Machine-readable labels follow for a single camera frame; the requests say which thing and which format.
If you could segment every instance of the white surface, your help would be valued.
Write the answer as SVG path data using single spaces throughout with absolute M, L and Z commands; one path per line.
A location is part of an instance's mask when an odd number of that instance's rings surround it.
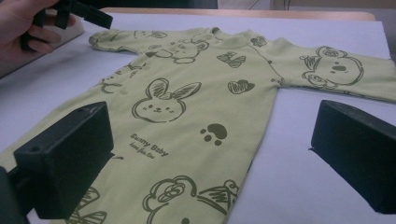
M 235 34 L 251 29 L 269 39 L 285 37 L 303 47 L 331 46 L 389 58 L 380 22 L 304 21 L 178 15 L 113 14 L 112 28 L 184 30 L 218 26 Z M 86 33 L 0 79 L 0 150 L 31 129 L 54 107 L 86 91 L 135 56 L 93 50 L 90 35 L 102 28 L 84 22 Z M 321 100 L 354 105 L 396 124 L 396 105 L 297 89 L 280 90 L 262 146 L 228 224 L 389 224 L 327 163 L 309 151 Z M 30 215 L 33 224 L 47 223 Z

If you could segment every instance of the bunny print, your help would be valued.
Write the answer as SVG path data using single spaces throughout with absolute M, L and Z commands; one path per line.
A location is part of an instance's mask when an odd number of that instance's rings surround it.
M 147 98 L 140 100 L 132 108 L 137 119 L 153 123 L 164 123 L 178 119 L 185 111 L 182 99 L 194 95 L 201 88 L 200 82 L 191 83 L 174 92 L 168 92 L 169 81 L 157 78 L 146 88 Z

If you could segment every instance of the paw print graphic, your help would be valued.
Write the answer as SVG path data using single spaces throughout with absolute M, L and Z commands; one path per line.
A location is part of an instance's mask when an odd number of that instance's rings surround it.
M 222 140 L 227 137 L 227 130 L 221 124 L 209 124 L 206 129 L 202 129 L 200 134 L 205 134 L 204 140 L 210 142 L 214 140 L 216 146 L 222 144 Z

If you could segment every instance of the light green baby garment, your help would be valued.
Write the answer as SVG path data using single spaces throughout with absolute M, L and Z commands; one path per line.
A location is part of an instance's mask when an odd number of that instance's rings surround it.
M 224 223 L 278 88 L 396 100 L 392 61 L 300 48 L 252 31 L 109 30 L 90 43 L 139 57 L 59 106 L 0 157 L 12 168 L 12 150 L 75 108 L 107 102 L 115 156 L 73 216 L 53 223 Z

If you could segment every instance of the cartoon animal print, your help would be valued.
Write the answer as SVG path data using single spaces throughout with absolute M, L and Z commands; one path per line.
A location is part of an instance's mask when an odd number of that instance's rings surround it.
M 168 35 L 166 33 L 160 31 L 135 31 L 134 38 L 145 38 L 145 37 L 154 37 L 154 38 L 165 38 Z
M 243 92 L 251 91 L 254 88 L 253 83 L 241 79 L 237 82 L 231 81 L 228 83 L 228 90 L 233 94 L 241 94 Z
M 309 68 L 309 71 L 303 73 L 303 78 L 315 88 L 333 90 L 342 85 L 352 86 L 364 74 L 358 59 L 330 47 L 321 47 L 317 49 L 316 56 L 302 56 L 300 59 Z
M 114 77 L 111 76 L 107 78 L 102 78 L 101 82 L 98 84 L 99 86 L 102 86 L 101 87 L 102 93 L 106 93 L 106 94 L 114 93 L 114 91 L 111 89 L 113 88 L 117 89 L 122 86 L 120 83 L 108 83 L 108 81 L 111 80 L 112 78 Z
M 102 224 L 105 222 L 107 213 L 106 212 L 94 212 L 85 216 L 82 216 L 80 211 L 87 205 L 95 202 L 100 198 L 100 194 L 97 189 L 90 187 L 85 193 L 81 202 L 77 206 L 76 210 L 73 212 L 72 216 L 65 220 L 66 224 Z
M 146 64 L 143 63 L 143 65 L 141 65 L 141 66 L 131 66 L 130 64 L 128 64 L 127 66 L 128 66 L 128 67 L 131 69 L 131 71 L 132 71 L 132 73 L 131 73 L 131 75 L 130 75 L 130 77 L 132 77 L 132 76 L 136 75 L 136 73 L 137 73 L 138 71 L 144 69 L 144 68 L 146 67 Z
M 227 137 L 227 130 L 221 124 L 213 123 L 207 126 L 207 129 L 202 129 L 200 134 L 205 134 L 205 141 L 210 142 L 212 139 L 215 139 L 215 146 L 220 146 L 222 144 L 221 140 L 224 140 Z
M 220 56 L 218 56 L 218 59 L 224 63 L 227 63 L 228 65 L 230 65 L 231 68 L 238 68 L 239 66 L 242 65 L 242 63 L 245 62 L 245 60 L 247 59 L 246 56 L 239 56 L 235 59 L 232 59 L 233 56 L 235 56 L 236 53 L 229 51 L 226 54 L 221 54 Z
M 136 75 L 138 71 L 141 71 L 145 68 L 146 64 L 143 63 L 141 66 L 131 65 L 130 63 L 126 66 L 123 66 L 120 70 L 116 71 L 113 75 L 107 78 L 102 78 L 101 82 L 98 84 L 101 87 L 101 91 L 106 94 L 114 93 L 116 89 L 121 87 L 122 85 L 118 82 L 115 82 L 119 77 L 131 72 L 130 77 Z
M 195 58 L 208 47 L 209 43 L 204 40 L 181 40 L 178 43 L 174 43 L 174 46 L 170 47 L 169 50 L 162 49 L 158 51 L 155 56 L 171 58 L 174 63 L 193 63 Z
M 186 111 L 186 104 L 182 100 L 198 92 L 201 83 L 191 83 L 174 92 L 168 92 L 168 88 L 169 81 L 165 78 L 152 81 L 146 88 L 147 98 L 134 104 L 134 117 L 153 123 L 178 119 Z
M 217 216 L 221 212 L 227 215 L 236 200 L 238 190 L 232 180 L 225 181 L 222 186 L 197 193 L 195 182 L 186 175 L 164 179 L 156 183 L 143 200 L 143 208 L 149 212 L 147 224 L 163 223 L 162 216 L 166 215 L 169 218 L 167 223 L 210 223 L 210 214 Z M 177 211 L 177 214 L 169 215 L 169 211 Z M 201 212 L 202 215 L 196 219 L 189 217 L 191 211 Z
M 254 46 L 257 46 L 259 48 L 267 44 L 267 41 L 265 41 L 265 38 L 261 35 L 258 35 L 256 38 L 251 38 L 250 42 L 253 43 Z

